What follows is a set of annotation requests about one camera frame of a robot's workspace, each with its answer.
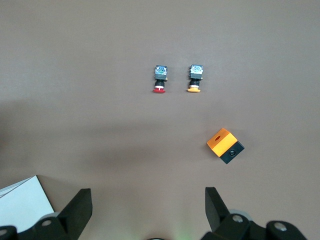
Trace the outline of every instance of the screw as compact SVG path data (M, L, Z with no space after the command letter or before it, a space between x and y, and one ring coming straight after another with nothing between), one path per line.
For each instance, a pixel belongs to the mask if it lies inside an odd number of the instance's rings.
M287 231L287 228L285 225L283 225L281 222L276 222L274 224L274 227L282 232Z
M1 229L1 230L0 230L0 236L5 235L7 232L8 232L7 229Z
M233 221L237 222L237 223L242 223L244 220L242 219L242 217L240 217L239 215L234 215L232 217Z
M229 154L230 154L230 156L234 156L234 155L236 155L236 151L235 150L230 150Z
M46 220L41 224L41 226L45 227L45 226L49 226L50 224L51 224L51 220Z

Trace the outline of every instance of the red base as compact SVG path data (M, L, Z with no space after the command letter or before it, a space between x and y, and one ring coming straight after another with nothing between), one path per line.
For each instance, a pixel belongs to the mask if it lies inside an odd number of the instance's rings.
M155 88L153 89L153 92L157 94L164 94L166 91L163 88Z

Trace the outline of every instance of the orange and black block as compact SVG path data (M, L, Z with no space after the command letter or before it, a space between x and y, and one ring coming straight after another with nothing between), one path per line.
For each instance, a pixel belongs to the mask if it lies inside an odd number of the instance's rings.
M208 146L222 161L228 164L244 146L228 130L221 128L208 142Z

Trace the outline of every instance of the silver bolt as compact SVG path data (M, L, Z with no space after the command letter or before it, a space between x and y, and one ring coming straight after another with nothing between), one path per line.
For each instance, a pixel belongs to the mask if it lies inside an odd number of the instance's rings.
M2 229L2 230L0 230L0 236L5 235L7 232L8 232L7 229Z
M274 224L274 227L282 232L287 231L287 228L285 225L283 225L281 222L276 222Z
M242 223L244 221L239 215L233 215L232 219L237 223Z
M41 226L45 227L45 226L49 226L50 224L51 224L51 220L46 220L41 224Z

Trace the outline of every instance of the gray table surface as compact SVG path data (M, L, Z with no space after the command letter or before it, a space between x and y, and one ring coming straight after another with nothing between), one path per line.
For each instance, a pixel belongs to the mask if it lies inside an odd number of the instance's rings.
M1 1L0 188L39 175L57 211L91 188L82 240L200 239L212 186L318 239L319 19L317 0ZM245 146L228 165L220 128Z

